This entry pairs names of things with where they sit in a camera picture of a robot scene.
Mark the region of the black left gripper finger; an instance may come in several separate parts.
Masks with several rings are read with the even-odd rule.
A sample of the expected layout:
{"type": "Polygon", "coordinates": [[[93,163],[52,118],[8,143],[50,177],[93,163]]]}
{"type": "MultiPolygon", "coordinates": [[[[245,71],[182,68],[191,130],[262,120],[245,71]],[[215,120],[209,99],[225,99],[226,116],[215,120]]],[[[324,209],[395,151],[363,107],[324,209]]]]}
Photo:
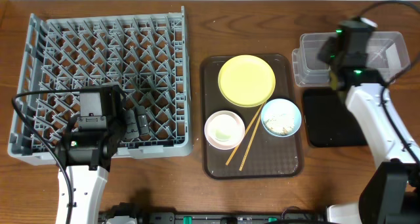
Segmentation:
{"type": "Polygon", "coordinates": [[[149,134],[149,125],[146,117],[146,110],[143,106],[138,106],[135,108],[135,117],[138,127],[139,135],[149,134]]]}
{"type": "Polygon", "coordinates": [[[127,126],[126,133],[124,136],[125,140],[138,138],[138,126],[137,126],[137,117],[133,110],[124,111],[125,123],[127,126]]]}

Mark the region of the pink white small bowl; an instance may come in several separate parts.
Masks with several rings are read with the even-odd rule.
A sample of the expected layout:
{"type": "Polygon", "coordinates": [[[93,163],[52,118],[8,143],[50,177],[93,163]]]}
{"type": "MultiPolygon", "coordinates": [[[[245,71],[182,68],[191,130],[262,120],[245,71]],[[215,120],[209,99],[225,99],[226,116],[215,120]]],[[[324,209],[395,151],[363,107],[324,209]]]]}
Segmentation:
{"type": "Polygon", "coordinates": [[[204,126],[207,142],[219,150],[230,150],[243,140],[245,125],[234,112],[220,110],[208,117],[204,126]]]}

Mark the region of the light blue bowl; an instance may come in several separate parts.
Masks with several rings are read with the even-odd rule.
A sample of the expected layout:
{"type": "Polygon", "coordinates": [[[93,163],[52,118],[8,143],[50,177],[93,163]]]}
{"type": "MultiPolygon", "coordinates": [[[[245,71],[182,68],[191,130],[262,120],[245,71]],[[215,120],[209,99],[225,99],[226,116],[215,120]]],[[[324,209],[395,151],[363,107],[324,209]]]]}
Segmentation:
{"type": "Polygon", "coordinates": [[[290,137],[301,127],[302,116],[297,105],[288,99],[272,99],[261,111],[264,129],[275,137],[290,137]]]}

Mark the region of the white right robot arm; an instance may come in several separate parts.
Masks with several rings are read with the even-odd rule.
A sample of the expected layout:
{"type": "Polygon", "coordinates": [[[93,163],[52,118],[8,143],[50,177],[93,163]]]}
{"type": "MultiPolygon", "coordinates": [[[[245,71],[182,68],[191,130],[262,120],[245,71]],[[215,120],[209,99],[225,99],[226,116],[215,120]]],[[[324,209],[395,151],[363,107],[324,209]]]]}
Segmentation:
{"type": "Polygon", "coordinates": [[[318,59],[330,67],[330,86],[344,99],[371,150],[376,171],[359,200],[327,208],[328,223],[418,223],[419,146],[390,99],[390,83],[367,66],[376,24],[362,17],[339,24],[318,59]]]}

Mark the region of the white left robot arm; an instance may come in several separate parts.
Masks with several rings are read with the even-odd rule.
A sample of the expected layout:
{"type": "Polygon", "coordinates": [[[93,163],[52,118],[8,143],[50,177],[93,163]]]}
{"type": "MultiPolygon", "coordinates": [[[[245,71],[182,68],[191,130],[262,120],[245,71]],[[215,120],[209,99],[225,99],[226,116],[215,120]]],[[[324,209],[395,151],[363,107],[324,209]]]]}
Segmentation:
{"type": "Polygon", "coordinates": [[[97,223],[112,156],[122,141],[149,132],[145,108],[127,109],[118,85],[86,87],[79,100],[54,151],[63,165],[57,223],[97,223]]]}

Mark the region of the clear plastic waste bin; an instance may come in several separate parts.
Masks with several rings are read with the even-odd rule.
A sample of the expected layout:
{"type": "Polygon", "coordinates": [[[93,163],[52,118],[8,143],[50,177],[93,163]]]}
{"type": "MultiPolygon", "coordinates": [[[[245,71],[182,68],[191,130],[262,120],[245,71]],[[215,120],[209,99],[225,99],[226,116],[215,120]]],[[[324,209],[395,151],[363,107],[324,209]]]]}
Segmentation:
{"type": "MultiPolygon", "coordinates": [[[[303,34],[300,46],[292,52],[293,74],[299,87],[327,87],[329,66],[318,60],[324,43],[337,34],[303,34]]],[[[367,45],[367,66],[380,71],[385,80],[404,69],[410,58],[404,37],[399,32],[374,32],[367,45]]]]}

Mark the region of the black rectangular waste tray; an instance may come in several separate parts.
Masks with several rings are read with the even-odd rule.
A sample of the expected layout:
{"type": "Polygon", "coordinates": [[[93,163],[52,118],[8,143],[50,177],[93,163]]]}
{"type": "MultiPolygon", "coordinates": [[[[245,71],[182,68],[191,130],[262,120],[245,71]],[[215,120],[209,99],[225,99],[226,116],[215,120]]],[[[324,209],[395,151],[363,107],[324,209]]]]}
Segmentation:
{"type": "Polygon", "coordinates": [[[354,116],[330,88],[310,88],[303,93],[303,114],[310,145],[317,148],[366,146],[354,116]]]}

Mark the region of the grey plastic dishwasher rack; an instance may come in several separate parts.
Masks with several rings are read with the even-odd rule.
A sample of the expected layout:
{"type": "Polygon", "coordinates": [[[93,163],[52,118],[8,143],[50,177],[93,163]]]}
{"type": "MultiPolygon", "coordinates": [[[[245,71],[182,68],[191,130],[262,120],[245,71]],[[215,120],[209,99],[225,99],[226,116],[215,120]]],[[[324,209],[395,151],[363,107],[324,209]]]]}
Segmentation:
{"type": "Polygon", "coordinates": [[[42,20],[31,15],[18,105],[56,144],[79,113],[77,90],[116,84],[127,108],[145,107],[149,134],[124,140],[117,158],[186,156],[193,149],[185,12],[42,20]]]}

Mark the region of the left wooden chopstick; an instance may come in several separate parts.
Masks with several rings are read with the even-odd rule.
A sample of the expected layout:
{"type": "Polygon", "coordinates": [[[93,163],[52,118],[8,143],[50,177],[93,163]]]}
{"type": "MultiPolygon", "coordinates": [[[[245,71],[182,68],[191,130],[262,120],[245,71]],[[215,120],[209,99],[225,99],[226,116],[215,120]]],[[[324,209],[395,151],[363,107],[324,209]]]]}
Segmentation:
{"type": "MultiPolygon", "coordinates": [[[[257,119],[257,116],[259,115],[262,107],[264,106],[265,102],[259,106],[258,110],[255,112],[255,115],[253,116],[252,120],[250,121],[250,123],[248,124],[248,126],[245,129],[245,133],[243,136],[243,139],[245,138],[245,136],[247,135],[248,131],[250,130],[251,126],[253,125],[254,121],[257,119]]],[[[230,154],[229,158],[227,159],[225,165],[228,166],[229,163],[231,162],[231,160],[233,159],[237,149],[239,148],[241,142],[239,143],[239,145],[237,147],[234,148],[234,150],[232,151],[232,153],[230,154]]]]}

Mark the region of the wooden chopstick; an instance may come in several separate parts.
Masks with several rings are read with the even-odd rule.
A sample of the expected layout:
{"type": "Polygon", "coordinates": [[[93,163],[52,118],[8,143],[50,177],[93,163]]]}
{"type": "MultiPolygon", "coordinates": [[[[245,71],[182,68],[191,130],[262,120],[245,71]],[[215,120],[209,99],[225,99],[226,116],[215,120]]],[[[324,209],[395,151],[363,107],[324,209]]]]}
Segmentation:
{"type": "Polygon", "coordinates": [[[258,131],[258,128],[259,128],[259,124],[260,124],[260,122],[261,122],[261,114],[259,114],[258,119],[257,119],[257,122],[256,122],[256,124],[255,124],[254,129],[253,129],[253,132],[252,132],[252,134],[251,134],[251,138],[250,138],[250,140],[249,140],[249,142],[248,142],[248,145],[247,145],[247,149],[246,149],[246,151],[245,151],[245,154],[243,155],[243,159],[242,159],[242,161],[241,161],[241,164],[240,164],[240,167],[239,167],[239,171],[242,171],[242,170],[243,170],[243,167],[244,167],[245,162],[246,162],[246,160],[247,160],[247,157],[248,157],[249,151],[250,151],[250,149],[251,149],[251,147],[252,147],[252,144],[253,144],[253,141],[254,141],[254,139],[255,139],[255,135],[256,135],[256,133],[257,133],[257,131],[258,131]]]}
{"type": "MultiPolygon", "coordinates": [[[[245,136],[247,135],[248,131],[250,130],[251,126],[253,125],[254,121],[257,119],[257,116],[259,115],[262,107],[264,106],[265,102],[259,106],[258,110],[255,112],[255,115],[253,116],[252,120],[250,121],[250,123],[248,124],[248,126],[245,129],[245,133],[243,136],[243,139],[245,138],[245,136]]],[[[232,151],[232,153],[230,154],[229,158],[227,159],[225,165],[228,166],[229,163],[231,162],[231,160],[233,159],[237,149],[239,148],[241,142],[239,143],[239,145],[237,147],[234,148],[234,150],[232,151]]]]}

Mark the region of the right wooden chopstick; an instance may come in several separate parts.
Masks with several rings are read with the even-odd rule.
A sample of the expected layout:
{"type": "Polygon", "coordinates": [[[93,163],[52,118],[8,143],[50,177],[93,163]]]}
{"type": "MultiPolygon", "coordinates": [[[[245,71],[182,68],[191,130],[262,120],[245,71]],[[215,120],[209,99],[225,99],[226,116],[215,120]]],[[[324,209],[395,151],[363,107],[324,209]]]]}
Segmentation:
{"type": "Polygon", "coordinates": [[[259,114],[258,119],[257,119],[257,122],[256,122],[256,124],[255,124],[254,129],[253,129],[253,132],[252,132],[252,134],[251,134],[251,138],[250,138],[250,140],[249,140],[249,142],[248,142],[248,145],[247,145],[247,149],[246,149],[246,151],[245,151],[245,154],[243,155],[243,159],[242,159],[242,161],[241,161],[241,164],[240,164],[240,167],[239,167],[239,171],[242,171],[242,170],[243,170],[243,167],[244,167],[245,162],[246,162],[246,160],[247,160],[247,157],[248,157],[249,151],[250,151],[250,149],[251,149],[251,147],[252,147],[252,144],[253,144],[253,141],[254,141],[254,139],[255,139],[255,135],[256,135],[256,133],[257,133],[257,131],[258,131],[258,128],[259,128],[259,124],[260,124],[260,122],[261,122],[261,114],[259,114]]]}

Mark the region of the yellow round plate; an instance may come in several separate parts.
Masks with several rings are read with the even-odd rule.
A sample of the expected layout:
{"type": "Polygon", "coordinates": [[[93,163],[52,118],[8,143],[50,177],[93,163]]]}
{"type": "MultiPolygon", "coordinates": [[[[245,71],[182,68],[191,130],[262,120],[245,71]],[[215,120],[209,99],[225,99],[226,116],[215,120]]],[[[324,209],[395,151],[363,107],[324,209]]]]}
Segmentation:
{"type": "Polygon", "coordinates": [[[227,60],[219,71],[217,81],[227,101],[247,108],[267,101],[276,87],[271,66],[253,55],[239,55],[227,60]]]}

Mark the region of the brown plastic serving tray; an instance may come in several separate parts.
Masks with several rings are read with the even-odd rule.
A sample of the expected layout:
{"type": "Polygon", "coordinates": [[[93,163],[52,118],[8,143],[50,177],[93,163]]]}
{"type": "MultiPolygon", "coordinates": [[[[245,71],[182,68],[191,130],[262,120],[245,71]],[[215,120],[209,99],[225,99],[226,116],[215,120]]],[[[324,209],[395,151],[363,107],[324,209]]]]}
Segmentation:
{"type": "MultiPolygon", "coordinates": [[[[248,125],[257,107],[244,108],[228,102],[220,92],[217,76],[222,65],[230,56],[211,56],[200,66],[202,119],[220,110],[236,113],[248,125]]],[[[242,171],[239,171],[253,129],[241,142],[233,159],[225,165],[231,150],[219,150],[203,139],[203,169],[208,176],[217,180],[252,179],[266,177],[293,177],[303,168],[301,138],[298,133],[290,137],[270,135],[260,122],[252,147],[242,171]]]]}

